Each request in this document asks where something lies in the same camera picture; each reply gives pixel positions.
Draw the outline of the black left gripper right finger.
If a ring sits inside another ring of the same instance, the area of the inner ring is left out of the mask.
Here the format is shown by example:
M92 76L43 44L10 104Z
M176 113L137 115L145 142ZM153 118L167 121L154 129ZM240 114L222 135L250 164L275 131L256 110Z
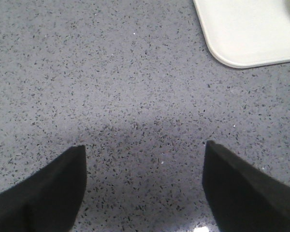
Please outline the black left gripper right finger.
M290 187L207 141L203 189L221 232L290 232Z

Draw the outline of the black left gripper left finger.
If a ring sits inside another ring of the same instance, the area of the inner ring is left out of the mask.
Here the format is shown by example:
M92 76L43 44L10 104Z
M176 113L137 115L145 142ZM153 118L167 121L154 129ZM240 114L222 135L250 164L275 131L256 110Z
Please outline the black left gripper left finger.
M70 147L0 193L0 232L69 232L87 185L86 148Z

